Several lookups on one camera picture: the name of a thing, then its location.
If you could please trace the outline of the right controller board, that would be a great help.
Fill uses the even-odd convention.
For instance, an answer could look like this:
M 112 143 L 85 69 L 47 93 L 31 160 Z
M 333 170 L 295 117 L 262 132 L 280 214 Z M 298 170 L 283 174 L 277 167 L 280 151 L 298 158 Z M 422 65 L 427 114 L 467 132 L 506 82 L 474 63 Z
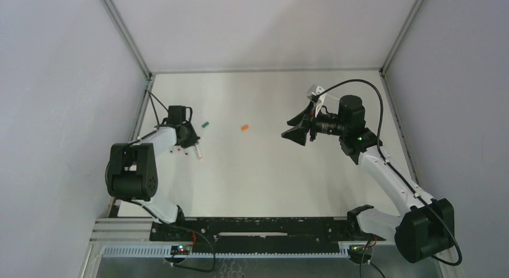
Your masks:
M 349 260 L 354 264 L 366 264 L 373 256 L 373 249 L 361 245 L 354 245 L 348 248 Z

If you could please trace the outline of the controller board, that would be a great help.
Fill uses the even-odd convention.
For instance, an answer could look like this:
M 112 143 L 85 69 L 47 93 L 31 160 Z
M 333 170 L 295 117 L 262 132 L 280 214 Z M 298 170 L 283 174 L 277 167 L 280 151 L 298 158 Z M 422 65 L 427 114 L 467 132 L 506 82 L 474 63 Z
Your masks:
M 173 245 L 170 248 L 170 256 L 187 256 L 191 251 L 191 245 Z
M 373 249 L 361 245 L 354 245 L 348 248 L 349 260 L 354 264 L 366 264 L 373 256 Z

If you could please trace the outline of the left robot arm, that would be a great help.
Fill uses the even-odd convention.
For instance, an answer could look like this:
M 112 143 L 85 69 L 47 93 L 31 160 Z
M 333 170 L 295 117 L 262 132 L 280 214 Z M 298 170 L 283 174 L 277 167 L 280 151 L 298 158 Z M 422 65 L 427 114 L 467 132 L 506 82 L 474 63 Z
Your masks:
M 110 148 L 105 169 L 108 194 L 143 208 L 156 222 L 175 223 L 183 216 L 179 205 L 158 191 L 156 158 L 175 147 L 187 149 L 199 144 L 189 106 L 169 106 L 167 117 L 148 134 Z

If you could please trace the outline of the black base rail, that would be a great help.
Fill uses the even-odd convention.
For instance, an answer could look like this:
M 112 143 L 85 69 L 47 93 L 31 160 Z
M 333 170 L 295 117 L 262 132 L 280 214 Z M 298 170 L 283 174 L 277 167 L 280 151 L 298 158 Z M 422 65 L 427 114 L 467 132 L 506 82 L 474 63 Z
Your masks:
M 193 249 L 211 253 L 301 253 L 365 243 L 371 238 L 344 217 L 188 217 L 173 226 L 154 222 L 149 232 L 150 241 L 189 242 Z

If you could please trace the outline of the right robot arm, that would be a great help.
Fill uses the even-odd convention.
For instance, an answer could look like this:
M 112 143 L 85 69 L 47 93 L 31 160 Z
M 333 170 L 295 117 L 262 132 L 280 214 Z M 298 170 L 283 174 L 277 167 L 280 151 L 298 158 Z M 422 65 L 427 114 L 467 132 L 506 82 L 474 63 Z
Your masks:
M 290 128 L 282 138 L 304 146 L 318 134 L 337 136 L 342 151 L 377 182 L 398 211 L 390 215 L 372 205 L 356 207 L 347 213 L 354 228 L 393 242 L 411 263 L 438 259 L 438 253 L 457 247 L 452 204 L 435 199 L 390 162 L 382 142 L 366 127 L 362 99 L 340 98 L 336 113 L 322 112 L 319 100 L 312 96 L 307 107 L 287 121 Z

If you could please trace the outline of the white orange tip pen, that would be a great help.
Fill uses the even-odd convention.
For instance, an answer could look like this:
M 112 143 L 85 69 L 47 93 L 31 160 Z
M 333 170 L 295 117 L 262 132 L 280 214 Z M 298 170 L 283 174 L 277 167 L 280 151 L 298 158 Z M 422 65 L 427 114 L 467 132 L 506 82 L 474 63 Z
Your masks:
M 202 160 L 202 159 L 203 159 L 203 155 L 202 155 L 202 152 L 201 152 L 201 150 L 200 150 L 200 146 L 199 146 L 199 145 L 195 145 L 194 147 L 195 147 L 195 149 L 196 149 L 196 153 L 197 153 L 197 157 L 198 157 L 198 159 L 199 159 L 199 160 Z

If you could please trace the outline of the left controller board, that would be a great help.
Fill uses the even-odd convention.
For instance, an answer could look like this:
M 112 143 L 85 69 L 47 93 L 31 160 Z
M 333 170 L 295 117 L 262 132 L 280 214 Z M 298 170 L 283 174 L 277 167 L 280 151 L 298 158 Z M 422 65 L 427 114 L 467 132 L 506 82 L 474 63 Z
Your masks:
M 191 251 L 191 245 L 173 245 L 170 248 L 170 256 L 187 256 Z

